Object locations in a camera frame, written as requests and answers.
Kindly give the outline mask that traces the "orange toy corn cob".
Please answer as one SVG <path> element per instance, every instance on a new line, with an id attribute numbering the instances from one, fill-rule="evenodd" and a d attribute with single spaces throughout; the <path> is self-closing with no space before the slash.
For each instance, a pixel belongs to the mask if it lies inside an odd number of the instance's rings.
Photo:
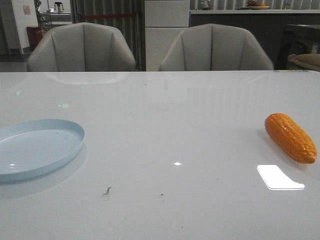
<path id="1" fill-rule="evenodd" d="M 294 161 L 313 164 L 317 148 L 311 137 L 290 116 L 273 113 L 264 122 L 269 137 Z"/>

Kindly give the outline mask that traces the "light blue round plate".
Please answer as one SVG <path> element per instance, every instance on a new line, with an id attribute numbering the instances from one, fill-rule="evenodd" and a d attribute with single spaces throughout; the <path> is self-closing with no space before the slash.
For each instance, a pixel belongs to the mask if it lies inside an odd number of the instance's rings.
<path id="1" fill-rule="evenodd" d="M 0 181 L 20 182 L 51 173 L 81 151 L 84 129 L 64 119 L 38 119 L 0 130 Z"/>

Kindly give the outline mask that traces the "right beige leather chair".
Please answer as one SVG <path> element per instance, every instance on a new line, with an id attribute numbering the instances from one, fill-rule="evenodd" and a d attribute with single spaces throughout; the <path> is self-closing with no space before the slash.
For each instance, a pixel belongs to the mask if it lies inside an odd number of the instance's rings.
<path id="1" fill-rule="evenodd" d="M 256 37 L 240 27 L 203 24 L 177 33 L 159 71 L 269 71 L 274 66 Z"/>

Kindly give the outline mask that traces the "beige leather chair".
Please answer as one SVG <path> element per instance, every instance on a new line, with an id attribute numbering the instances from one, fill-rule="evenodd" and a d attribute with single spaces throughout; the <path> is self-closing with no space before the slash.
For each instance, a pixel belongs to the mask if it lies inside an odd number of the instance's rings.
<path id="1" fill-rule="evenodd" d="M 27 60 L 28 72 L 133 72 L 136 61 L 121 31 L 81 22 L 49 30 Z"/>
<path id="2" fill-rule="evenodd" d="M 240 27 L 203 24 L 177 33 L 159 71 L 269 71 L 274 66 L 256 37 Z"/>

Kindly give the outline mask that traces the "white cabinet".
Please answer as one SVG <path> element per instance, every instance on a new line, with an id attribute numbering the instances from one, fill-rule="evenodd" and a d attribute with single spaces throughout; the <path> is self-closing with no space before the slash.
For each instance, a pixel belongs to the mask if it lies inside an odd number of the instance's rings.
<path id="1" fill-rule="evenodd" d="M 175 34 L 189 27 L 188 0 L 144 2 L 146 71 L 157 71 Z"/>

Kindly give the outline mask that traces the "left beige leather chair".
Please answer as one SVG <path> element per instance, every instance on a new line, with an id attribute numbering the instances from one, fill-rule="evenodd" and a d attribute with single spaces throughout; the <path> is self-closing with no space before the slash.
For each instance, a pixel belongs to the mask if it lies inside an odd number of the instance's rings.
<path id="1" fill-rule="evenodd" d="M 81 22 L 49 30 L 27 60 L 28 72 L 133 72 L 136 61 L 121 31 Z"/>

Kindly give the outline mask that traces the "red barrier belt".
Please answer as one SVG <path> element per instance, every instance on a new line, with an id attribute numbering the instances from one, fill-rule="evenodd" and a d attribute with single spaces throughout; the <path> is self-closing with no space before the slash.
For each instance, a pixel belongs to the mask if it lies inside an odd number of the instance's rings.
<path id="1" fill-rule="evenodd" d="M 94 19 L 117 19 L 117 18 L 130 18 L 135 17 L 136 13 L 126 14 L 102 14 L 102 15 L 82 15 L 82 19 L 94 20 Z"/>

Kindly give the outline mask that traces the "dark counter with white top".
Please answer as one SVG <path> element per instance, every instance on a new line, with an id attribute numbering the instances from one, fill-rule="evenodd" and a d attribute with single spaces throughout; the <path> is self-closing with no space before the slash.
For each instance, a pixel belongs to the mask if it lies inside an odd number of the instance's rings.
<path id="1" fill-rule="evenodd" d="M 291 54 L 320 52 L 319 10 L 192 10 L 189 25 L 220 24 L 250 31 L 276 70 L 288 69 Z"/>

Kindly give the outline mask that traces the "fruit bowl on counter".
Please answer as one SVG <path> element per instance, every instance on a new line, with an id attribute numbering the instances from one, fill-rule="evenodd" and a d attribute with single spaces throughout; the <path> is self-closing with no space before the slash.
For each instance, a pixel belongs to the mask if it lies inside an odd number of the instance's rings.
<path id="1" fill-rule="evenodd" d="M 248 0 L 246 6 L 251 10 L 266 10 L 269 8 L 265 3 L 259 3 L 255 0 Z"/>

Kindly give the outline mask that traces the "red bin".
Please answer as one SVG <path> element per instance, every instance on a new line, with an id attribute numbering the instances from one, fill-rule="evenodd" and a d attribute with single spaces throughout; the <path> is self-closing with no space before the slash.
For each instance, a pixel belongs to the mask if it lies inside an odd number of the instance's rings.
<path id="1" fill-rule="evenodd" d="M 30 50 L 33 51 L 43 38 L 42 28 L 40 26 L 27 26 L 27 36 Z"/>

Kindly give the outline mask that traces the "tan cushion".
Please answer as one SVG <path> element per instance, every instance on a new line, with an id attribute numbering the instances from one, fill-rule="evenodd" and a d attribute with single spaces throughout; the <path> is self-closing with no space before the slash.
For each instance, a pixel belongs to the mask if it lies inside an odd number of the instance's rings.
<path id="1" fill-rule="evenodd" d="M 308 54 L 291 54 L 287 57 L 288 68 L 290 70 L 310 70 L 320 71 L 320 54 L 308 53 Z"/>

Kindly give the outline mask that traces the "pink wall notice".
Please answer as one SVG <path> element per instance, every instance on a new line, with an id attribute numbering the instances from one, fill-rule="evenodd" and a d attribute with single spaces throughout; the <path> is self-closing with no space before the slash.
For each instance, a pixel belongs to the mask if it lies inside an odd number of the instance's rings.
<path id="1" fill-rule="evenodd" d="M 29 5 L 23 5 L 23 12 L 24 15 L 30 15 L 31 14 L 31 9 Z"/>

